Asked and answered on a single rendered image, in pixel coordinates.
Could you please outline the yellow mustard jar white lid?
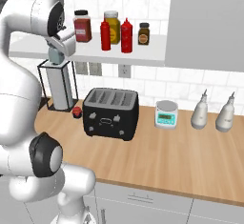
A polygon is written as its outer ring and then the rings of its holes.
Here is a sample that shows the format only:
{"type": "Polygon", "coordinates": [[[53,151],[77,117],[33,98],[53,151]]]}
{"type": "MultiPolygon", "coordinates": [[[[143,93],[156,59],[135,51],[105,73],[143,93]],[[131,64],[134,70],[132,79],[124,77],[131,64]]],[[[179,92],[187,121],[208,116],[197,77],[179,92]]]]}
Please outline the yellow mustard jar white lid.
{"type": "Polygon", "coordinates": [[[105,20],[110,26],[110,37],[112,44],[120,42],[120,21],[118,19],[118,12],[116,10],[106,10],[104,12],[105,20]]]}

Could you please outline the grey drawer front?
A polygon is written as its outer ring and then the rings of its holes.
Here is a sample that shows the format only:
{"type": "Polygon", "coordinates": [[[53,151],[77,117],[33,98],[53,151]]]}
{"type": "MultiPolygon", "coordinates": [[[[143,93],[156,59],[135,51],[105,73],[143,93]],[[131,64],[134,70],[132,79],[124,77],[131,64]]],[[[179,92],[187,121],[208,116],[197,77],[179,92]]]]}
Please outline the grey drawer front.
{"type": "Polygon", "coordinates": [[[97,182],[95,184],[95,195],[105,200],[114,200],[121,203],[140,207],[148,207],[168,211],[176,214],[187,214],[192,206],[192,199],[167,193],[151,192],[124,186],[97,182]],[[153,199],[152,203],[144,203],[128,199],[128,194],[137,196],[148,196],[153,199]]]}
{"type": "Polygon", "coordinates": [[[195,199],[187,224],[244,224],[244,207],[195,199]]]}

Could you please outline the black four-slot toaster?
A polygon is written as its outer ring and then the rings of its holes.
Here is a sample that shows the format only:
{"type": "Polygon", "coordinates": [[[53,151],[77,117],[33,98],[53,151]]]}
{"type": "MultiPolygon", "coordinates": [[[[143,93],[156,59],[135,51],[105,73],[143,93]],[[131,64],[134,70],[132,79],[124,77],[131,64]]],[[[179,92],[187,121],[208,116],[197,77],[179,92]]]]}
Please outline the black four-slot toaster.
{"type": "Polygon", "coordinates": [[[109,88],[92,89],[82,105],[83,126],[88,136],[131,141],[139,117],[138,93],[109,88]]]}

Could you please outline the red squeeze bottle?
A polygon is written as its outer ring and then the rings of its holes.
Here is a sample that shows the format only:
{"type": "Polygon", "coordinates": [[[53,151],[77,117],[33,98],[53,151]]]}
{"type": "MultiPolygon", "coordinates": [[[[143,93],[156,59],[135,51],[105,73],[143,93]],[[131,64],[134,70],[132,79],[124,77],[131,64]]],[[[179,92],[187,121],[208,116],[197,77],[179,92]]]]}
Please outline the red squeeze bottle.
{"type": "Polygon", "coordinates": [[[132,52],[132,24],[128,19],[121,25],[121,51],[132,52]]]}
{"type": "Polygon", "coordinates": [[[100,26],[101,35],[101,49],[103,51],[109,51],[111,49],[111,35],[110,35],[110,25],[104,20],[100,26]]]}

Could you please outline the white teal kitchen scale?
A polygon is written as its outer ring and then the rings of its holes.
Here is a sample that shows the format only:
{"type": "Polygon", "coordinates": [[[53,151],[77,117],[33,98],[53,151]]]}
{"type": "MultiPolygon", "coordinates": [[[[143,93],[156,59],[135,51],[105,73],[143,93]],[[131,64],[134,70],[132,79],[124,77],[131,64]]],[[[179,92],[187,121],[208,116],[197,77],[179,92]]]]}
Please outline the white teal kitchen scale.
{"type": "Polygon", "coordinates": [[[174,130],[177,124],[178,105],[170,100],[157,101],[154,112],[154,125],[159,129],[174,130]]]}

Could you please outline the white paper towel roll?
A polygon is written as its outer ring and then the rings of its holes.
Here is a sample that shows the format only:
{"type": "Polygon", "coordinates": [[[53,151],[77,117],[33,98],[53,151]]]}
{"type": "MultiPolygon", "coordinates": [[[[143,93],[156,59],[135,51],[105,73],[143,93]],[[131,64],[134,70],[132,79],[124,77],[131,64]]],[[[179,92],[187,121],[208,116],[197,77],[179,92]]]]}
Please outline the white paper towel roll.
{"type": "Polygon", "coordinates": [[[69,109],[73,105],[73,100],[68,67],[48,62],[46,72],[54,107],[59,111],[69,109]]]}

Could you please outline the small brown jar black lid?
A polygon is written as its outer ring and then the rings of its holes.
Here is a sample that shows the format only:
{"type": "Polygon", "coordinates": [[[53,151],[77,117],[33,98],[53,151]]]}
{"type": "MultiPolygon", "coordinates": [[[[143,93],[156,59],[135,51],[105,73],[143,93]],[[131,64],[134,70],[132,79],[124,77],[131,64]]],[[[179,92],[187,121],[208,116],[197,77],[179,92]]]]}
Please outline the small brown jar black lid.
{"type": "Polygon", "coordinates": [[[148,45],[150,41],[150,24],[140,23],[138,32],[138,44],[148,45]]]}

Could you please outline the white wall outlet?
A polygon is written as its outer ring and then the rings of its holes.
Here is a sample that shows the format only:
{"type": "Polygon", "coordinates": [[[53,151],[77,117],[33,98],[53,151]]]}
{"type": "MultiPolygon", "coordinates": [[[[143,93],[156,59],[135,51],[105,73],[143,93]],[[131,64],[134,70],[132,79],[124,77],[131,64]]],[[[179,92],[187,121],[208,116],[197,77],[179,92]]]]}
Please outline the white wall outlet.
{"type": "Polygon", "coordinates": [[[118,65],[118,76],[122,78],[131,77],[131,66],[130,65],[118,65]]]}

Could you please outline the white cabinet shelf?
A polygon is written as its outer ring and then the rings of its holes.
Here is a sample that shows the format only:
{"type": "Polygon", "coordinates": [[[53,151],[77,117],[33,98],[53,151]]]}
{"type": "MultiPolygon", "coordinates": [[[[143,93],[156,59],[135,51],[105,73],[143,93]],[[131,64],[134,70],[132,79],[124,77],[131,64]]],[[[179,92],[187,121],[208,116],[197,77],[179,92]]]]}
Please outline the white cabinet shelf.
{"type": "MultiPolygon", "coordinates": [[[[132,52],[123,53],[119,44],[109,51],[101,50],[100,34],[95,32],[88,43],[77,43],[76,53],[69,60],[76,62],[109,63],[135,66],[163,67],[165,63],[167,37],[153,34],[150,43],[139,45],[137,35],[133,36],[132,52]]],[[[10,57],[46,59],[48,45],[44,38],[28,35],[10,45],[10,57]]]]}

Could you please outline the red spice jar black lid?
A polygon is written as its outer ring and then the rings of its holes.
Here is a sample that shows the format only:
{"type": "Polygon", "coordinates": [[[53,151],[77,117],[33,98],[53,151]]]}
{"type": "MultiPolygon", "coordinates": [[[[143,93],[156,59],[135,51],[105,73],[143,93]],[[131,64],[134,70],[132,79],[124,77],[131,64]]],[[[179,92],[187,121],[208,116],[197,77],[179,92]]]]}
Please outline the red spice jar black lid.
{"type": "Polygon", "coordinates": [[[77,42],[89,42],[92,39],[91,19],[87,10],[76,10],[73,24],[77,42]]]}

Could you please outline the grey cabinet door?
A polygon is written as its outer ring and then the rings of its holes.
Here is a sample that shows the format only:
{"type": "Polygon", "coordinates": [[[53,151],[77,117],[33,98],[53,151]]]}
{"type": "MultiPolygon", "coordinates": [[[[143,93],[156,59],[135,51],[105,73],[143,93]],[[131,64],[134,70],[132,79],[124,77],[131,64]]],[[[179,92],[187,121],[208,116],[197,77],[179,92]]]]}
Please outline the grey cabinet door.
{"type": "Polygon", "coordinates": [[[244,0],[171,0],[165,65],[244,71],[244,0]]]}

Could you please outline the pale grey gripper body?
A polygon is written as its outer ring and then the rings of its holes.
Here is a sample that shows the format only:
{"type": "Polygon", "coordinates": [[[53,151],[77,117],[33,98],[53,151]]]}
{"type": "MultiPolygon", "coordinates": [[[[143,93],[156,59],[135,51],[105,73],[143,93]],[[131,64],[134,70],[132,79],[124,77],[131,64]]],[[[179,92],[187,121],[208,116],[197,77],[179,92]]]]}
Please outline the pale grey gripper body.
{"type": "Polygon", "coordinates": [[[55,47],[49,47],[49,60],[53,65],[60,65],[65,59],[65,55],[55,47]]]}

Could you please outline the grey cupboard door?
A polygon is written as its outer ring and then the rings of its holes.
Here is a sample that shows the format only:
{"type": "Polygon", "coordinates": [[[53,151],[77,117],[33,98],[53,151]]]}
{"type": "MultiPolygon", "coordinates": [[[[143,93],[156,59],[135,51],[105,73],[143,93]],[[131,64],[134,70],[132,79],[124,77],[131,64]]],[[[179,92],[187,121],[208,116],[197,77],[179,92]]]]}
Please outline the grey cupboard door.
{"type": "Polygon", "coordinates": [[[105,209],[106,224],[187,224],[189,217],[92,196],[85,196],[84,201],[97,224],[102,224],[101,209],[105,209]]]}

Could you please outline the grey wall switch plate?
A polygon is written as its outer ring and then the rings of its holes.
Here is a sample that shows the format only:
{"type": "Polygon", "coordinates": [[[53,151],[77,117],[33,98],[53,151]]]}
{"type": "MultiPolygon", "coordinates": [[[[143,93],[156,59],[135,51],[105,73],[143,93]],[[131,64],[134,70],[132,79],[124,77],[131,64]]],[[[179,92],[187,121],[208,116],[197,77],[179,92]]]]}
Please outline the grey wall switch plate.
{"type": "Polygon", "coordinates": [[[75,69],[77,74],[88,74],[88,65],[86,62],[76,62],[75,63],[75,69]]]}
{"type": "Polygon", "coordinates": [[[89,63],[90,75],[101,76],[102,75],[102,66],[100,63],[89,63]]]}

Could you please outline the white condiment bottle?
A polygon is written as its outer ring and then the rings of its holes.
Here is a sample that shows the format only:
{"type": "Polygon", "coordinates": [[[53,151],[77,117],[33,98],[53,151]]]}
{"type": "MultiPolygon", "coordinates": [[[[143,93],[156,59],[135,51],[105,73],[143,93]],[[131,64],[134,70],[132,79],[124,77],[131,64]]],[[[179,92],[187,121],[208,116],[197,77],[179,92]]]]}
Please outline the white condiment bottle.
{"type": "Polygon", "coordinates": [[[200,101],[195,106],[191,118],[191,124],[193,128],[197,130],[201,130],[206,126],[207,121],[208,121],[207,92],[204,92],[201,96],[200,101]]]}
{"type": "Polygon", "coordinates": [[[234,122],[234,93],[229,97],[227,103],[222,107],[215,120],[215,128],[220,132],[228,132],[234,122]]]}

